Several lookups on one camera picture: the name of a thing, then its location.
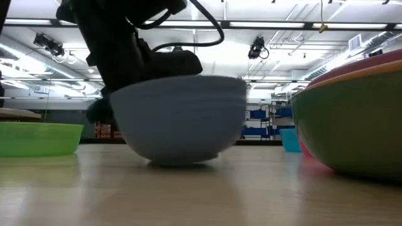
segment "green bowl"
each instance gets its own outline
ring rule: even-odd
[[[328,83],[291,103],[300,138],[323,164],[402,181],[402,72]]]
[[[83,129],[73,124],[0,122],[0,157],[72,154]]]

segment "fluorescent light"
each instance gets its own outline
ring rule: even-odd
[[[70,23],[70,22],[67,22],[67,21],[58,21],[58,22],[60,22],[60,24],[61,25],[64,25],[64,26],[74,26],[74,25],[76,25],[76,24],[73,24],[73,23]]]
[[[58,82],[82,82],[85,79],[83,78],[51,78],[49,81],[58,81]]]
[[[262,101],[288,101],[288,100],[286,100],[286,99],[250,99],[250,98],[247,98],[247,100],[252,100],[252,101],[259,101],[259,100],[262,100]]]
[[[209,21],[165,21],[160,26],[210,26],[213,24]]]
[[[97,100],[100,99],[100,97],[0,97],[0,100],[9,100],[9,99],[19,99],[19,100],[32,100],[32,99],[37,99],[37,100]]]
[[[304,23],[230,22],[230,26],[243,28],[302,28]]]
[[[52,25],[48,19],[6,19],[4,24]]]
[[[40,78],[15,78],[16,81],[42,81]]]
[[[342,23],[325,23],[325,25],[328,25],[328,28],[335,28],[335,29],[341,29],[341,28],[352,28],[352,29],[383,29],[387,27],[387,24],[342,24]],[[315,23],[313,24],[313,28],[321,28],[320,23]]]

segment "blue bin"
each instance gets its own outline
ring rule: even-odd
[[[282,144],[286,151],[300,153],[299,139],[296,129],[281,129]]]
[[[276,126],[276,129],[273,129],[272,126],[268,126],[268,131],[269,135],[274,136],[274,135],[280,135],[281,129],[294,129],[295,126]]]
[[[241,131],[241,134],[244,135],[266,135],[266,128],[245,128]]]
[[[292,117],[291,108],[282,108],[276,110],[277,117]]]
[[[252,119],[265,119],[266,111],[265,110],[250,110],[250,118]]]

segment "white bowl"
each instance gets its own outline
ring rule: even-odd
[[[159,164],[217,157],[241,135],[246,83],[229,77],[150,80],[111,94],[114,117],[127,144]]]

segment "table surface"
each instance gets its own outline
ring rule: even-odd
[[[0,158],[2,226],[402,225],[402,187],[335,174],[282,147],[160,168],[126,145]]]
[[[33,119],[41,119],[40,114],[35,114],[28,110],[20,110],[20,109],[7,109],[0,107],[0,119],[1,118],[33,118]]]

